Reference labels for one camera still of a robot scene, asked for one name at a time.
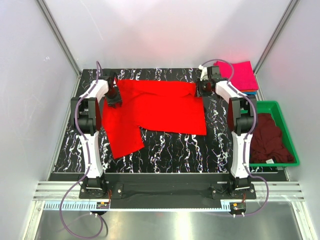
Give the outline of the red t shirt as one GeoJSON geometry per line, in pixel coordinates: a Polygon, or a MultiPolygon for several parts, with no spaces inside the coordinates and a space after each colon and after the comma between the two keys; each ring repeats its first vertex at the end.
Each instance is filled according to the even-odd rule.
{"type": "Polygon", "coordinates": [[[140,129],[166,133],[207,134],[203,100],[196,84],[182,81],[123,79],[122,105],[104,101],[102,126],[115,159],[144,147],[140,129]]]}

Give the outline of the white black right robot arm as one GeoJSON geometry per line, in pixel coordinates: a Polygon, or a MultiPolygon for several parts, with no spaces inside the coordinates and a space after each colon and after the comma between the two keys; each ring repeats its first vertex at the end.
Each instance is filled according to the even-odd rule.
{"type": "Polygon", "coordinates": [[[227,124],[233,140],[232,164],[229,180],[216,193],[234,199],[243,198],[250,191],[250,145],[257,125],[257,100],[238,90],[229,78],[223,78],[218,66],[199,65],[200,78],[196,80],[196,96],[208,97],[212,93],[228,103],[227,124]]]}

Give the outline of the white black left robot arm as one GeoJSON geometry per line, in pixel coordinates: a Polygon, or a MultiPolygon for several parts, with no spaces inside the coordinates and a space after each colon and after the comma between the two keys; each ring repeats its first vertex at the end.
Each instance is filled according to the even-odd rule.
{"type": "Polygon", "coordinates": [[[122,97],[117,82],[118,76],[114,71],[102,71],[96,74],[96,80],[86,92],[70,100],[70,117],[79,135],[85,164],[80,191],[97,198],[103,198],[108,193],[99,152],[99,132],[102,127],[100,101],[105,98],[108,107],[121,107],[122,97]]]}

